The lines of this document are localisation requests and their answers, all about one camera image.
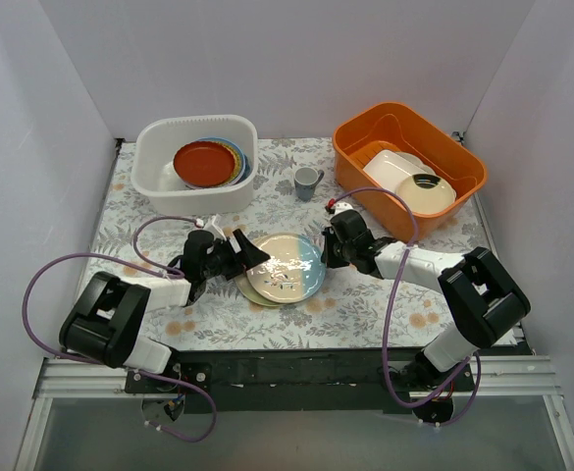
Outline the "light blue bear plate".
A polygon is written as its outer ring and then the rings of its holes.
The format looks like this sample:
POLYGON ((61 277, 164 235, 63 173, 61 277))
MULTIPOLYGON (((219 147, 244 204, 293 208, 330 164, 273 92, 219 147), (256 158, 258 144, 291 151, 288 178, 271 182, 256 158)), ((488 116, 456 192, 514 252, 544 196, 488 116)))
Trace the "light blue bear plate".
POLYGON ((219 137, 204 137, 201 138, 201 141, 218 143, 222 146, 227 147, 229 150, 234 151, 236 155, 239 157, 240 167, 238 169, 238 173, 234 177, 229 178, 226 182, 220 184, 220 187, 238 184, 241 181, 244 181, 248 177, 249 173, 251 172, 248 158, 238 145, 236 145, 231 140, 219 137))

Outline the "cream and blue plate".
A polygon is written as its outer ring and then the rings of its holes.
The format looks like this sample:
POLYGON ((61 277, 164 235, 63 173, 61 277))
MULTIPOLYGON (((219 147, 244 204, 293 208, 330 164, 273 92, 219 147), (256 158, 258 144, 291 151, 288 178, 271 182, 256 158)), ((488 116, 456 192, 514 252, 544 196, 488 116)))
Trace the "cream and blue plate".
POLYGON ((322 286, 326 266, 317 244, 304 235, 276 233, 257 238, 254 245, 270 259, 246 272, 258 294, 280 304, 294 304, 322 286))

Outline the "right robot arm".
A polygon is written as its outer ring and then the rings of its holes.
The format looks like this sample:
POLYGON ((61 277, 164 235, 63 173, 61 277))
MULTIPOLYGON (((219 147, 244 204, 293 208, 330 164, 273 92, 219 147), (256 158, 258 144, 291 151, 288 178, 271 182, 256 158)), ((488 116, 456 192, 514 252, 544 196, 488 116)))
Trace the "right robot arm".
POLYGON ((398 373, 405 387, 438 390, 466 358, 492 347, 531 311, 526 294, 485 247, 443 253, 409 246, 392 237, 375 238, 361 215, 346 207, 327 210, 322 262, 329 269, 352 265, 381 280, 405 280, 440 293, 452 325, 427 344, 398 373))

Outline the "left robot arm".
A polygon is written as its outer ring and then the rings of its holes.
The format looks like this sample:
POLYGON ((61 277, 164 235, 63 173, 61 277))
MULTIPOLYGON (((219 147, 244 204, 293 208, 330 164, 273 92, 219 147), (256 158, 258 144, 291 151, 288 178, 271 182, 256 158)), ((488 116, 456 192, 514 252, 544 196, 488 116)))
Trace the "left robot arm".
POLYGON ((171 392, 180 384, 182 370, 170 360, 170 347, 139 333, 145 313, 186 307, 202 295, 208 280, 231 280, 269 260, 270 255, 240 230, 234 231, 233 239, 192 231, 164 278, 132 283, 96 273, 64 322, 60 345, 111 368, 147 371, 147 380, 157 391, 171 392))

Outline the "woven bamboo tray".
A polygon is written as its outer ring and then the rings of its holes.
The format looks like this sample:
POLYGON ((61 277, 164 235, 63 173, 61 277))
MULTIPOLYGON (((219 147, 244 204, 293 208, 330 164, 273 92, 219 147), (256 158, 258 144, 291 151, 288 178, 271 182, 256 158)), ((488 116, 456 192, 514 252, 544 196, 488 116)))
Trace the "woven bamboo tray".
POLYGON ((235 184, 243 173, 243 157, 242 151, 231 141, 226 139, 218 139, 217 142, 226 147, 234 156, 235 167, 230 177, 223 183, 223 186, 235 184))

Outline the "red-brown plastic plate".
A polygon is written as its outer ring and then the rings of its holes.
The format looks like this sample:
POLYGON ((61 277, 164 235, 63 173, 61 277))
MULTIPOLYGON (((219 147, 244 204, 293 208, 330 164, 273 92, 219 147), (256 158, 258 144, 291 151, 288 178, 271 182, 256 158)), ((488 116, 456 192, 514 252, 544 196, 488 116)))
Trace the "red-brown plastic plate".
POLYGON ((194 141, 181 147, 173 159, 176 174, 192 186, 211 187, 225 183, 235 170, 236 159, 224 145, 194 141))

